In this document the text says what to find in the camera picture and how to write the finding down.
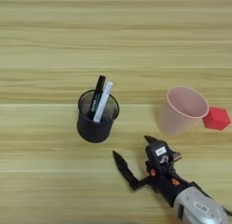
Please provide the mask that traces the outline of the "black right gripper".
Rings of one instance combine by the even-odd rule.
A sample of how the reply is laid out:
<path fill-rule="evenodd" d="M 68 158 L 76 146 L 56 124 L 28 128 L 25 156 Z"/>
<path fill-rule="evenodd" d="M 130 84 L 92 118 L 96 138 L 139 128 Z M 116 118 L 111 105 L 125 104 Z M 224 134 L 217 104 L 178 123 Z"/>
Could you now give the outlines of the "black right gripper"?
<path fill-rule="evenodd" d="M 145 140 L 148 144 L 159 142 L 155 137 L 145 135 Z M 130 188 L 135 191 L 148 184 L 152 189 L 159 193 L 165 201 L 173 208 L 174 201 L 177 196 L 185 189 L 192 186 L 191 183 L 183 180 L 174 168 L 174 162 L 181 159 L 179 152 L 171 151 L 165 153 L 161 158 L 153 157 L 151 154 L 146 161 L 147 172 L 149 177 L 142 180 L 138 180 L 128 167 L 128 163 L 122 158 L 122 156 L 116 152 L 112 152 L 116 166 L 123 176 L 123 178 L 129 183 Z"/>

